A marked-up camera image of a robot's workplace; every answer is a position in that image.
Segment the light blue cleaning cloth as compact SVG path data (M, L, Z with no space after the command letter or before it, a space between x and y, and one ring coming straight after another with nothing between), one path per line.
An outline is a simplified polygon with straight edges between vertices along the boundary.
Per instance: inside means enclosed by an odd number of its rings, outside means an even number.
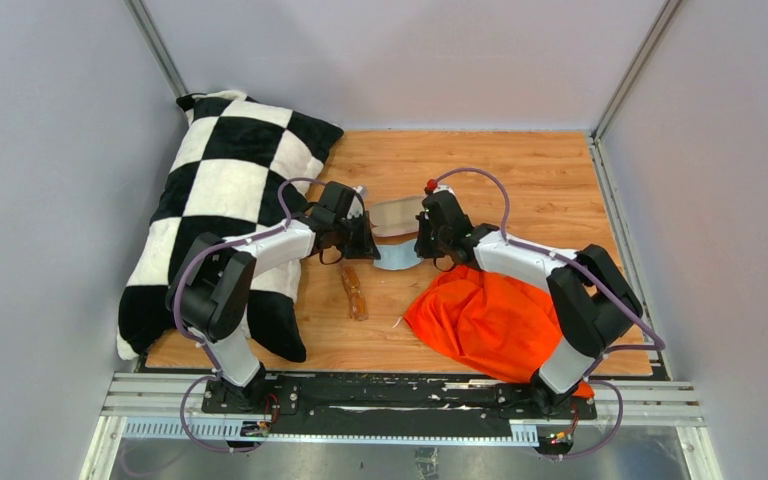
M386 271L401 271L414 268L422 262L422 259L415 251L415 247L415 239L399 244L380 245L378 247L380 257L373 261L373 266Z

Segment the pink glasses case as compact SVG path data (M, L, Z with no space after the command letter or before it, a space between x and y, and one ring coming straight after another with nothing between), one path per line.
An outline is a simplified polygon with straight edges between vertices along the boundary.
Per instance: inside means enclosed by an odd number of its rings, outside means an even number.
M409 196L375 203L368 207L372 234L376 237L396 237L417 233L417 216L423 210L424 196Z

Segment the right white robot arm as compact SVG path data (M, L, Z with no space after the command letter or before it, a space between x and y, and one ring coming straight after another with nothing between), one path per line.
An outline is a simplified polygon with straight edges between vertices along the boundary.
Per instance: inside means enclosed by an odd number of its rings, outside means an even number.
M417 216L421 258L450 258L457 266L501 274L546 292L560 338L529 380L531 403L556 417L571 403L594 363L641 319L642 307L618 266L601 246L552 249L475 225L449 190L428 190Z

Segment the orange transparent sunglasses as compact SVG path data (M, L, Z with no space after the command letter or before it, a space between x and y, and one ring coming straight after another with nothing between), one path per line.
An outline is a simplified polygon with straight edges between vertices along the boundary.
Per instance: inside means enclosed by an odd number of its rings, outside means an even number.
M362 293L360 277L355 268L345 262L341 262L340 274L344 291L349 302L349 315L354 321L368 319L368 306Z

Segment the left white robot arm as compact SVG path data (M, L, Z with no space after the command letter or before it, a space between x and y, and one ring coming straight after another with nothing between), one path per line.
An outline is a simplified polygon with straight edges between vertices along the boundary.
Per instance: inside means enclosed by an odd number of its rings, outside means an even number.
M267 396L266 369L241 327L253 280L330 248L346 259L379 258L365 196L364 187L330 181L317 201L298 212L281 200L283 219L264 231L228 238L207 232L192 243L165 304L176 329L206 352L210 381L239 411L258 411Z

